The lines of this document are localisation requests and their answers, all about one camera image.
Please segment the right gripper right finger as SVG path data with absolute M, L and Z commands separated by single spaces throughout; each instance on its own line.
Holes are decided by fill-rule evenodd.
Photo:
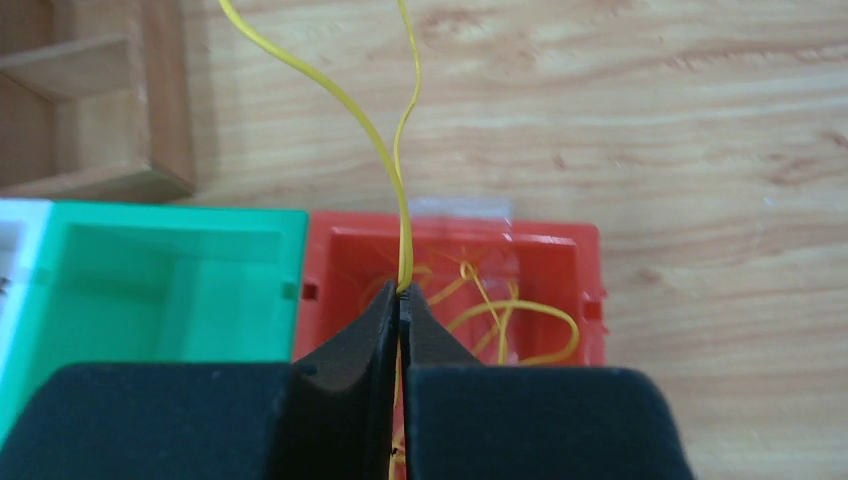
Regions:
M 690 479 L 671 409 L 644 373 L 487 366 L 417 285 L 398 303 L 410 479 Z

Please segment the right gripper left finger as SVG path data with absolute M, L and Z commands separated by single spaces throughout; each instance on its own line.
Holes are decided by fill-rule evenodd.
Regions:
M 298 361 L 80 363 L 26 404 L 5 479 L 384 479 L 397 298 L 387 283 Z

